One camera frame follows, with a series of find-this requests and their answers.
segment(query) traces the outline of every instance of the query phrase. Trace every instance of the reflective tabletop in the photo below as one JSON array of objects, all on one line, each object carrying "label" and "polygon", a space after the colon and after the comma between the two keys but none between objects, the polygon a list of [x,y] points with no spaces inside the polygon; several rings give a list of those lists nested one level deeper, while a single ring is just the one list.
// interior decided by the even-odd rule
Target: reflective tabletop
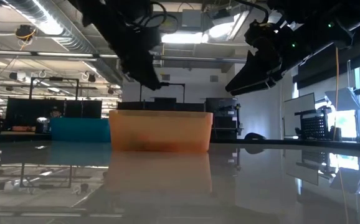
[{"label": "reflective tabletop", "polygon": [[360,151],[0,143],[0,223],[360,223]]}]

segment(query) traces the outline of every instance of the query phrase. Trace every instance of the teal bin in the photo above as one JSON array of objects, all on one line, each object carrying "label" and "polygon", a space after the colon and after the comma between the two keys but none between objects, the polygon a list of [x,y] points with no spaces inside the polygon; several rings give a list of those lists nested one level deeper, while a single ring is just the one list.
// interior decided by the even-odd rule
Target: teal bin
[{"label": "teal bin", "polygon": [[108,119],[53,118],[50,127],[53,141],[111,142]]}]

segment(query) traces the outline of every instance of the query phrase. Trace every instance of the ceiling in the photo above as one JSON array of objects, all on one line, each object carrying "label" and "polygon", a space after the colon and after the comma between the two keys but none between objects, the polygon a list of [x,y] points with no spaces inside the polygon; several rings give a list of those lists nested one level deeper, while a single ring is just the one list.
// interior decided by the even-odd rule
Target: ceiling
[{"label": "ceiling", "polygon": [[[85,37],[85,41],[90,43],[95,49],[96,53],[100,54],[115,54],[112,51],[107,41],[100,35],[99,31],[93,26],[84,27],[82,25],[82,15],[74,8],[68,0],[47,0],[54,3],[59,10],[63,13],[64,19],[68,19],[73,29],[80,35]],[[189,5],[181,4],[182,1],[166,0],[161,1],[167,7],[169,12],[181,12],[183,9],[189,9]],[[196,9],[213,10],[216,7],[225,7],[228,5],[228,1],[202,1],[195,0],[189,1],[191,6]],[[22,46],[23,42],[18,40],[14,35],[20,25],[30,25],[34,27],[34,24],[26,19],[22,14],[18,13],[13,8],[2,4],[0,1],[0,50],[25,50],[35,52],[68,52],[68,50],[58,44],[53,38],[43,34],[38,30],[35,37],[28,45]],[[157,46],[154,51],[163,55],[172,56],[193,56],[193,57],[236,57],[236,51],[243,49],[246,51],[248,46],[242,44],[244,42],[242,33],[238,33],[233,42],[220,42],[214,44],[161,44]],[[114,58],[105,58],[103,63],[108,66],[111,71],[118,72],[116,67],[117,62]],[[94,67],[89,66],[88,62],[81,61],[76,58],[48,58],[48,57],[8,57],[0,55],[0,98],[7,98],[5,95],[18,95],[16,97],[27,97],[29,94],[29,87],[23,86],[29,85],[27,80],[10,80],[9,74],[11,72],[24,71],[28,77],[39,77],[41,71],[44,71],[46,77],[63,77],[63,78],[79,78],[80,87],[83,88],[80,92],[80,96],[84,97],[112,97],[117,99],[110,99],[108,103],[116,105],[116,102],[121,99],[121,90],[119,86],[115,87],[114,95],[107,93],[110,83],[108,83],[104,77],[105,73],[96,74],[96,82],[90,83],[87,81],[87,74],[96,73]],[[222,70],[228,69],[229,66],[226,63],[217,62],[182,62],[182,61],[163,61],[162,67],[168,68],[220,68]],[[75,89],[69,86],[75,86],[75,82],[66,83],[50,83],[46,81],[48,85],[65,87],[64,91],[60,93],[53,93],[60,97],[73,97]],[[13,91],[7,91],[6,87],[12,85]],[[46,86],[39,85],[34,91],[34,95],[53,95],[49,93]]]}]

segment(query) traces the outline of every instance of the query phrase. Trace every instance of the translucent orange container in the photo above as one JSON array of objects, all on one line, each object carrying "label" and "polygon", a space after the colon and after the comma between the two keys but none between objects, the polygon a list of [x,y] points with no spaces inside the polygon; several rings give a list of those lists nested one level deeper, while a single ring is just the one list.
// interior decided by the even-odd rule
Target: translucent orange container
[{"label": "translucent orange container", "polygon": [[112,148],[118,151],[206,152],[212,113],[110,111]]}]

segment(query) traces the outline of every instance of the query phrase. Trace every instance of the orange object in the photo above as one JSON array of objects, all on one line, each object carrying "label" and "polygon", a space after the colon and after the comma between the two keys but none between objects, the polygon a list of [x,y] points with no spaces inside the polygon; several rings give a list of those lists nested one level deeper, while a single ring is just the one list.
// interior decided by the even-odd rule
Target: orange object
[{"label": "orange object", "polygon": [[111,156],[105,188],[111,192],[212,192],[208,153],[124,152]]},{"label": "orange object", "polygon": [[110,111],[111,144],[118,151],[207,152],[212,113]]}]

